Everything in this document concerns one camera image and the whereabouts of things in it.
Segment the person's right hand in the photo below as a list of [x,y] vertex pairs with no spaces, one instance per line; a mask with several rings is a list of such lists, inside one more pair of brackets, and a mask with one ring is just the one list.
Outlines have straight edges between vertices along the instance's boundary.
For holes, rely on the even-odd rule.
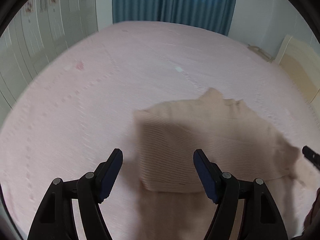
[[318,211],[319,211],[319,192],[320,192],[320,188],[317,189],[317,193],[316,193],[316,199],[312,204],[312,207],[309,211],[309,213],[307,214],[305,220],[304,220],[304,230],[303,233],[306,232],[307,228],[311,225],[311,223],[313,222],[314,218],[316,217]]

